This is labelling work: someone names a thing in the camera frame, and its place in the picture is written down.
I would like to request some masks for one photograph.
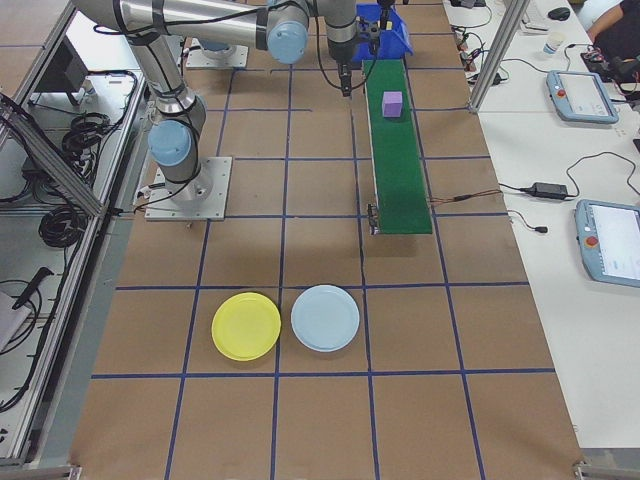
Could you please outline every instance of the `plate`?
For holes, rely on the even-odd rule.
[[[318,352],[334,352],[347,346],[359,325],[355,300],[333,285],[305,290],[291,312],[291,326],[298,340]]]
[[[216,311],[211,337],[225,357],[246,362],[266,354],[280,335],[280,312],[259,293],[240,293]]]

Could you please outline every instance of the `conveyor belt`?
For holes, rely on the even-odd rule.
[[[365,62],[369,71],[371,61]],[[385,91],[402,92],[398,118],[382,116]],[[367,80],[369,128],[376,183],[377,233],[432,233],[426,200],[424,170],[420,164],[413,115],[408,104],[402,60],[378,60]]]

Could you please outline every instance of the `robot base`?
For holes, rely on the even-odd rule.
[[[201,168],[205,169],[213,180],[211,193],[204,200],[176,202],[168,198],[146,208],[144,217],[149,221],[193,221],[224,220],[231,178],[231,157],[207,157],[202,159]],[[154,183],[164,182],[164,175],[158,169]],[[164,188],[151,192],[150,202],[169,195]]]
[[[200,46],[200,42],[195,38],[191,41],[191,46]],[[192,70],[225,70],[230,68],[245,68],[247,66],[247,57],[249,55],[249,47],[236,45],[233,53],[230,55],[220,55],[219,58],[207,57],[202,50],[193,50],[189,52],[185,66]]]

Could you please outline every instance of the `touchscreen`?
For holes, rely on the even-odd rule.
[[[640,215],[634,210],[591,205],[603,273],[640,280]]]
[[[598,85],[590,75],[559,74],[560,81],[567,92],[567,100],[574,113],[606,117],[609,109],[602,100]]]

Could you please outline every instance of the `person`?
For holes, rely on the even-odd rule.
[[[576,12],[578,21],[582,28],[587,31],[604,12],[619,3],[620,0],[585,0]]]
[[[640,0],[622,0],[598,18],[587,30],[593,46],[611,61],[640,55]]]

